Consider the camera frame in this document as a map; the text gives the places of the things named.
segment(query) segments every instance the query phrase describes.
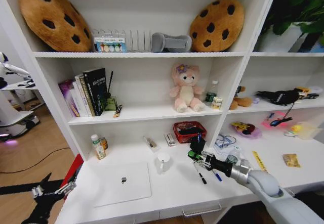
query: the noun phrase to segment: flower on bear's head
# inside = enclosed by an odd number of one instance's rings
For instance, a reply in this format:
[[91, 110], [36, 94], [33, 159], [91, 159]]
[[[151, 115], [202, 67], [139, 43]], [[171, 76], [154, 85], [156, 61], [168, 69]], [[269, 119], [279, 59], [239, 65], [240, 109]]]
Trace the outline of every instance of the flower on bear's head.
[[181, 64], [180, 66], [177, 67], [177, 71], [179, 73], [184, 73], [188, 70], [188, 65]]

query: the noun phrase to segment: brown plush toy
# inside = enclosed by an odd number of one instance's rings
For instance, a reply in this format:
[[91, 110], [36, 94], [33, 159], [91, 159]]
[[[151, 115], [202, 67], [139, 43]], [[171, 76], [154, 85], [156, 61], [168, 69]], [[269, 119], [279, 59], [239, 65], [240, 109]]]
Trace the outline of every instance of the brown plush toy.
[[251, 98], [238, 98], [237, 95], [240, 92], [244, 92], [246, 90], [245, 86], [238, 86], [234, 99], [231, 103], [231, 105], [229, 106], [229, 109], [236, 109], [239, 105], [243, 106], [243, 107], [249, 107], [251, 106], [253, 100]]
[[68, 0], [19, 0], [28, 27], [59, 52], [88, 52], [89, 27]]
[[244, 8], [238, 0], [216, 0], [191, 23], [191, 49], [197, 52], [223, 51], [236, 41], [243, 23]]

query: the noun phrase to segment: white robot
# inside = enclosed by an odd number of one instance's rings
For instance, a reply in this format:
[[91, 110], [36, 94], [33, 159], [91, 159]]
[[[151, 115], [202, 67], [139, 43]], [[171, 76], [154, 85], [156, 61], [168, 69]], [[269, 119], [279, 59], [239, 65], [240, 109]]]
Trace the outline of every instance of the white robot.
[[[7, 86], [4, 76], [8, 74], [19, 74], [27, 80], [32, 80], [26, 70], [9, 64], [7, 56], [0, 52], [0, 88]], [[0, 141], [20, 137], [39, 122], [33, 111], [15, 110], [0, 92]]]
[[219, 170], [227, 177], [235, 179], [240, 185], [250, 189], [263, 202], [277, 224], [324, 223], [324, 220], [307, 205], [281, 188], [278, 181], [267, 172], [219, 161], [214, 154], [209, 152], [202, 152], [199, 155], [190, 151], [188, 157], [207, 170]]

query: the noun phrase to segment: pink teddy bear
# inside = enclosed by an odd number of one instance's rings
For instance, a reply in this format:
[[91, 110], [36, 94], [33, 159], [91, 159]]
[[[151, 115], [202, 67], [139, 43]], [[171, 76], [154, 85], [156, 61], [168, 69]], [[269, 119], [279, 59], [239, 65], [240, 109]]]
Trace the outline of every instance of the pink teddy bear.
[[176, 87], [170, 91], [170, 96], [176, 98], [175, 108], [178, 112], [185, 112], [190, 106], [194, 111], [201, 111], [205, 105], [194, 95], [201, 95], [203, 89], [195, 86], [199, 80], [199, 67], [175, 65], [172, 69], [172, 78]]

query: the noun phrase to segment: book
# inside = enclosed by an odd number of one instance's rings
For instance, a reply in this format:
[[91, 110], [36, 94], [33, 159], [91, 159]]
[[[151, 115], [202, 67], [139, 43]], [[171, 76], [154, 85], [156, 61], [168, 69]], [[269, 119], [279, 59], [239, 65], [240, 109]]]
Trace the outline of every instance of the book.
[[88, 100], [87, 100], [87, 97], [86, 97], [85, 91], [84, 91], [84, 90], [87, 91], [87, 87], [86, 87], [86, 85], [84, 85], [84, 87], [82, 86], [81, 80], [80, 80], [81, 77], [83, 78], [83, 73], [82, 74], [79, 74], [79, 75], [76, 75], [74, 77], [75, 78], [75, 82], [76, 82], [77, 87], [79, 89], [79, 92], [80, 92], [81, 98], [83, 100], [83, 103], [85, 105], [85, 108], [86, 108], [86, 111], [87, 111], [88, 116], [95, 116], [95, 115], [92, 115], [92, 113], [91, 113], [91, 110], [90, 110], [90, 107], [89, 107], [89, 104], [88, 104]]
[[72, 94], [72, 98], [75, 102], [77, 111], [79, 112], [81, 117], [88, 117], [88, 113], [86, 111], [86, 106], [82, 100], [79, 88], [76, 84], [76, 81], [74, 81], [73, 83], [73, 89], [71, 89], [71, 94]]
[[80, 83], [82, 85], [83, 92], [85, 93], [85, 97], [86, 97], [86, 100], [87, 100], [87, 103], [88, 103], [88, 107], [90, 109], [91, 116], [96, 116], [95, 111], [94, 111], [94, 109], [92, 107], [90, 95], [88, 93], [88, 89], [87, 89], [87, 86], [86, 86], [85, 77], [80, 76], [79, 79], [80, 79]]
[[72, 82], [72, 80], [63, 81], [59, 84], [59, 87], [72, 117], [80, 117], [70, 91], [71, 89], [73, 89]]
[[95, 115], [100, 116], [107, 100], [106, 69], [87, 70], [83, 75]]

